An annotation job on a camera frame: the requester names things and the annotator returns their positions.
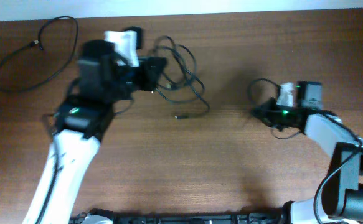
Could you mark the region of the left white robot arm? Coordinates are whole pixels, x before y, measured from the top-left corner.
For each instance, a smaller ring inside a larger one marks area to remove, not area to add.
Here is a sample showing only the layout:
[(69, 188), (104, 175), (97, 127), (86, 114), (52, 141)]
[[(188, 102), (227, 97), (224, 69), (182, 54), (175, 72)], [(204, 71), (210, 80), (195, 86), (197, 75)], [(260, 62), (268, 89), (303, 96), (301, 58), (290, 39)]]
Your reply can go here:
[(83, 177), (115, 117), (113, 106), (135, 91), (153, 91), (164, 57), (126, 56), (105, 40), (82, 45), (77, 60), (78, 93), (67, 92), (48, 128), (51, 144), (44, 171), (24, 223), (68, 223)]

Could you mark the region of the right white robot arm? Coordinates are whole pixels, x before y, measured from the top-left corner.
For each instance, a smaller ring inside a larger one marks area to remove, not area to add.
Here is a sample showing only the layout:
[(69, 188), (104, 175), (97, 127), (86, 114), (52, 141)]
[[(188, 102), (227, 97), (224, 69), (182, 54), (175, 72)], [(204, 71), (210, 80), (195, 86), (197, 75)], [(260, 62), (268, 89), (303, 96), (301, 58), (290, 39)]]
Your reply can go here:
[(330, 158), (328, 172), (313, 198), (287, 202), (277, 223), (363, 223), (363, 139), (332, 111), (324, 110), (319, 82), (276, 84), (276, 96), (253, 105), (251, 115), (271, 130), (296, 128)]

